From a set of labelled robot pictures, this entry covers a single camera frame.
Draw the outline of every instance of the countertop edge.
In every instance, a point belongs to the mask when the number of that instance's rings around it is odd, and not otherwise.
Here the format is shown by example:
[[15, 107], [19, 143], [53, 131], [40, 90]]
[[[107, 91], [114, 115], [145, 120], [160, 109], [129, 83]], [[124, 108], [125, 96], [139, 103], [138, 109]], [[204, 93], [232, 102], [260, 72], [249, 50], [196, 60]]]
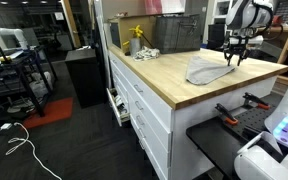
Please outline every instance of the countertop edge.
[[202, 96], [195, 97], [195, 98], [192, 98], [192, 99], [188, 99], [188, 100], [185, 100], [185, 101], [182, 101], [182, 102], [174, 102], [171, 98], [169, 98], [168, 96], [165, 96], [164, 93], [158, 87], [156, 87], [155, 85], [150, 83], [144, 76], [142, 76], [137, 70], [135, 70], [130, 64], [128, 64], [127, 61], [125, 61], [124, 58], [121, 56], [120, 53], [122, 53], [122, 52], [115, 53], [114, 52], [115, 49], [112, 50], [110, 47], [108, 49], [114, 55], [116, 55], [128, 68], [130, 68], [131, 71], [134, 74], [136, 74], [147, 86], [149, 86], [173, 110], [183, 109], [185, 107], [188, 107], [188, 106], [197, 104], [199, 102], [205, 101], [207, 99], [210, 99], [210, 96], [212, 96], [212, 97], [219, 96], [219, 95], [228, 93], [230, 91], [234, 91], [236, 89], [239, 89], [239, 88], [242, 88], [242, 87], [246, 87], [246, 86], [248, 86], [250, 84], [254, 84], [254, 83], [257, 83], [259, 81], [262, 81], [262, 80], [265, 80], [265, 79], [268, 79], [268, 78], [271, 78], [271, 77], [274, 77], [274, 76], [278, 76], [278, 75], [283, 74], [283, 73], [288, 71], [288, 67], [285, 66], [285, 68], [283, 68], [283, 69], [280, 69], [280, 70], [277, 70], [277, 71], [273, 71], [273, 72], [268, 73], [266, 75], [263, 75], [261, 77], [256, 77], [254, 79], [247, 80], [247, 81], [245, 81], [243, 83], [239, 83], [239, 84], [235, 84], [235, 85], [231, 85], [231, 86], [225, 87], [225, 88], [221, 89], [221, 92], [220, 91], [210, 92], [210, 93], [204, 94]]

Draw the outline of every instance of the open drawer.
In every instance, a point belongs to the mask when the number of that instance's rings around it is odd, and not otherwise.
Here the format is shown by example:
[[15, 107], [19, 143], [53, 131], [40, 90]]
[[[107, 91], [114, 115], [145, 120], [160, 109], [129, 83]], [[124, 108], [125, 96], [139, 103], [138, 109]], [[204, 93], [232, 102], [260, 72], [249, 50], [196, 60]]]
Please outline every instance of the open drawer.
[[122, 127], [122, 123], [130, 120], [130, 113], [125, 108], [123, 109], [123, 108], [117, 107], [116, 97], [114, 96], [114, 94], [117, 94], [116, 89], [108, 89], [107, 88], [106, 92], [107, 92], [107, 96], [108, 96], [110, 105], [111, 105], [113, 112], [116, 116], [117, 122]]

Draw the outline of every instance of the trash can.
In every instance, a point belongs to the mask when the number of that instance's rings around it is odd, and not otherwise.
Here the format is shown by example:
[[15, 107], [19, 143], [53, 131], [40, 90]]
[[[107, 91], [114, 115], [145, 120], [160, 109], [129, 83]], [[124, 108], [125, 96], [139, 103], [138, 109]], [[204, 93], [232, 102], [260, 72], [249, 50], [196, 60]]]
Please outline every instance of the trash can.
[[95, 50], [69, 51], [65, 63], [81, 108], [104, 103], [105, 89]]

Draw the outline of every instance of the red mat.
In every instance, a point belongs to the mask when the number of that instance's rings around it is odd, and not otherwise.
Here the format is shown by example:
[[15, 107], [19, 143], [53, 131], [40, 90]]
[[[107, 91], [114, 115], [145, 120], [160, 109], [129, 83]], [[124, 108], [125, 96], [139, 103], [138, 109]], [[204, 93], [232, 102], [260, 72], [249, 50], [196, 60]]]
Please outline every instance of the red mat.
[[44, 117], [34, 114], [24, 121], [24, 126], [29, 129], [68, 119], [72, 116], [72, 107], [73, 98], [50, 102], [44, 108]]

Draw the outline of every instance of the white cabinet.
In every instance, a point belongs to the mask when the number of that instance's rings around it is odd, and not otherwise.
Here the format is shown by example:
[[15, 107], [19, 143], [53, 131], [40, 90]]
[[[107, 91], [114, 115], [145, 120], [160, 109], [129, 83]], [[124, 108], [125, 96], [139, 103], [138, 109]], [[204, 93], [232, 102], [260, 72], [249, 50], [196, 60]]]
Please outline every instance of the white cabinet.
[[[169, 179], [172, 108], [112, 53], [110, 62], [115, 89], [129, 108], [131, 123], [140, 145], [147, 153], [158, 177]], [[119, 114], [115, 114], [120, 123]]]
[[[139, 143], [160, 179], [190, 180], [214, 167], [186, 136], [186, 129], [217, 116], [217, 103], [232, 110], [243, 104], [241, 97], [245, 92], [259, 97], [268, 95], [276, 80], [263, 80], [175, 111], [123, 61], [112, 52], [109, 55], [116, 91], [128, 108]], [[114, 106], [113, 110], [122, 123]]]

